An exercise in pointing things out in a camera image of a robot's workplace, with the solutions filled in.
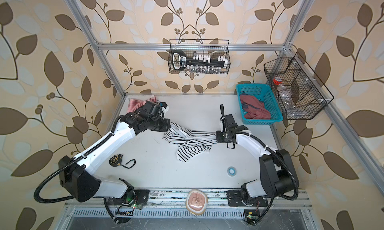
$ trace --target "black tape measure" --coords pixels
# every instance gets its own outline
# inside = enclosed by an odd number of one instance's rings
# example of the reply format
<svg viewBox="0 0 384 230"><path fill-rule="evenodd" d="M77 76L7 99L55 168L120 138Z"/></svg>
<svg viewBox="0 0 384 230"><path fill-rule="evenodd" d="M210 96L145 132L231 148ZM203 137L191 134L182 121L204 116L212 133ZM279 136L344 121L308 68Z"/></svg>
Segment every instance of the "black tape measure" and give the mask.
<svg viewBox="0 0 384 230"><path fill-rule="evenodd" d="M118 154L118 155L115 155L115 156L113 156L113 157L111 157L109 159L109 165L111 165L112 167L123 166L124 168L128 168L129 169L129 168L132 168L133 166L135 166L136 159L131 159L129 162L126 163L126 165L127 165L128 163L130 163L132 161L134 162L132 166L130 166L130 167L124 166L124 165L121 164L121 162L122 162L122 154Z"/></svg>

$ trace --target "pink garment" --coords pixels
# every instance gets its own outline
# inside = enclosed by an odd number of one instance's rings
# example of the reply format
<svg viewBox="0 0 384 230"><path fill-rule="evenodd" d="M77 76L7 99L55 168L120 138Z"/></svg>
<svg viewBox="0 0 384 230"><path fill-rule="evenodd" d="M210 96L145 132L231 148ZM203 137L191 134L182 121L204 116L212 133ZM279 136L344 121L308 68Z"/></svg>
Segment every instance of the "pink garment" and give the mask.
<svg viewBox="0 0 384 230"><path fill-rule="evenodd" d="M244 115L247 119L271 119L271 113L265 109L264 103L255 96L240 95L242 108L248 113Z"/></svg>

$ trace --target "laundry basket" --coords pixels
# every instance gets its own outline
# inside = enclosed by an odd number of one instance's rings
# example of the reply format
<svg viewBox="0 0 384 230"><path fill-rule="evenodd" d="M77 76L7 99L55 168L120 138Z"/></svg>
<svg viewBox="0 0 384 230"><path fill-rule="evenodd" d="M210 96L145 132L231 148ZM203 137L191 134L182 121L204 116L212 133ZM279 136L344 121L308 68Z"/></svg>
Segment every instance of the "laundry basket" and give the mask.
<svg viewBox="0 0 384 230"><path fill-rule="evenodd" d="M272 89L268 84L238 84L236 85L236 90L244 124L271 125L274 122L280 122L283 120L283 116L277 104L276 98L273 95ZM264 102L265 108L271 113L271 119L245 118L244 115L246 115L247 112L243 110L240 101L240 94L242 93L253 95L258 100Z"/></svg>

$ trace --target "wire mesh basket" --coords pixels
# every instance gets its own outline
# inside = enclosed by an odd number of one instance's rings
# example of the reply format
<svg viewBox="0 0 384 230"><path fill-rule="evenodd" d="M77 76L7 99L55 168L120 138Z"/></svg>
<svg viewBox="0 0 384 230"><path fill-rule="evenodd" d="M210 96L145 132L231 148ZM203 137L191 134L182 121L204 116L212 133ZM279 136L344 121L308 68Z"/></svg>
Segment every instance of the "wire mesh basket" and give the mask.
<svg viewBox="0 0 384 230"><path fill-rule="evenodd" d="M280 57L264 64L264 71L286 119L313 119L334 96L313 71L309 76L296 57ZM320 92L324 87L329 96Z"/></svg>
<svg viewBox="0 0 384 230"><path fill-rule="evenodd" d="M170 39L168 67L171 74L228 74L229 40Z"/></svg>

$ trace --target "floral wallpaper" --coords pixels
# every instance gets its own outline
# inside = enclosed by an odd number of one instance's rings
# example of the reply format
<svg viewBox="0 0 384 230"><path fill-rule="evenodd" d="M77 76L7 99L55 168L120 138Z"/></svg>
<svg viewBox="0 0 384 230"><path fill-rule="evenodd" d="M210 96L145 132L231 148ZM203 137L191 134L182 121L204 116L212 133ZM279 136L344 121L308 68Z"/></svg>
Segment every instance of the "floral wallpaper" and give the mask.
<svg viewBox="0 0 384 230"><path fill-rule="evenodd" d="M64 203L35 188L104 135L120 96L63 0L0 0L0 26L2 228L52 229ZM58 178L41 194L68 195Z"/></svg>
<svg viewBox="0 0 384 230"><path fill-rule="evenodd" d="M103 43L281 44L302 0L77 0Z"/></svg>
<svg viewBox="0 0 384 230"><path fill-rule="evenodd" d="M263 64L276 58L273 51L230 52L228 74L171 74L168 52L110 50L109 62L127 93L234 93L236 84L264 84ZM104 82L109 87L108 79Z"/></svg>
<svg viewBox="0 0 384 230"><path fill-rule="evenodd" d="M383 9L384 0L315 0L293 44L382 165ZM324 111L276 127L324 230L382 229L384 198Z"/></svg>

